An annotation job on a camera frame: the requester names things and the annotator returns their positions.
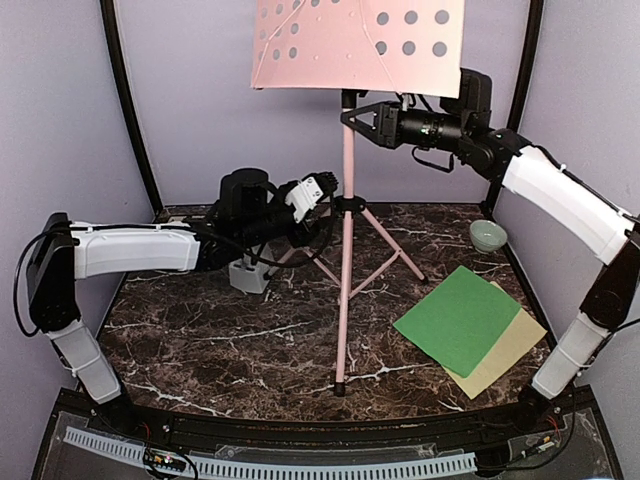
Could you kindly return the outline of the green paper sheet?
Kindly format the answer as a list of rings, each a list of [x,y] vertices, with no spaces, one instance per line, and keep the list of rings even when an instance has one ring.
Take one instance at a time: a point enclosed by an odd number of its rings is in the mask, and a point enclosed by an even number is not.
[[[507,293],[460,266],[394,323],[429,357],[466,378],[521,309]]]

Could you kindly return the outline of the yellow paper sheet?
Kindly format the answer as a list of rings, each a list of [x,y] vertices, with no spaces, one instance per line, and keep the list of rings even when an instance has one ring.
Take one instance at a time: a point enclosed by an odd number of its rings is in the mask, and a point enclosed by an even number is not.
[[[462,338],[469,351],[487,346],[488,337],[494,341],[468,376],[463,377],[448,367],[444,369],[462,391],[474,399],[527,354],[545,336],[546,330],[495,282],[470,292],[455,289],[452,300],[464,318],[456,324],[462,328]],[[495,322],[505,326],[500,335],[493,334]]]

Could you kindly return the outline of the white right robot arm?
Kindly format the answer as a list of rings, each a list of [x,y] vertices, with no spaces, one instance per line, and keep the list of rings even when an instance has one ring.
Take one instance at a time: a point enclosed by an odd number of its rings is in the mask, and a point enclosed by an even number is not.
[[[544,147],[510,129],[491,128],[491,94],[489,76],[464,69],[457,97],[441,99],[437,112],[399,102],[364,107],[350,102],[341,121],[379,147],[411,145],[450,153],[493,185],[544,210],[602,263],[576,319],[520,393],[522,403],[511,410],[511,426],[530,434],[547,420],[549,402],[627,325],[639,288],[639,220],[576,177]]]

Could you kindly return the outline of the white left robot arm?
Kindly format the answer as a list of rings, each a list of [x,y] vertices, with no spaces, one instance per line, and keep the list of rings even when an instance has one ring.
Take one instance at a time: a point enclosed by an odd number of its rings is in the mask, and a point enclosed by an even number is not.
[[[277,267],[269,242],[293,247],[329,238],[334,216],[308,221],[319,203],[332,201],[338,181],[331,172],[311,173],[275,186],[267,172],[243,168],[223,177],[220,197],[200,219],[157,224],[73,222],[52,214],[19,257],[14,277],[27,286],[29,318],[62,355],[72,374],[120,436],[141,427],[140,412],[122,397],[125,388],[81,319],[75,283],[112,273],[152,270],[216,271],[250,258]]]

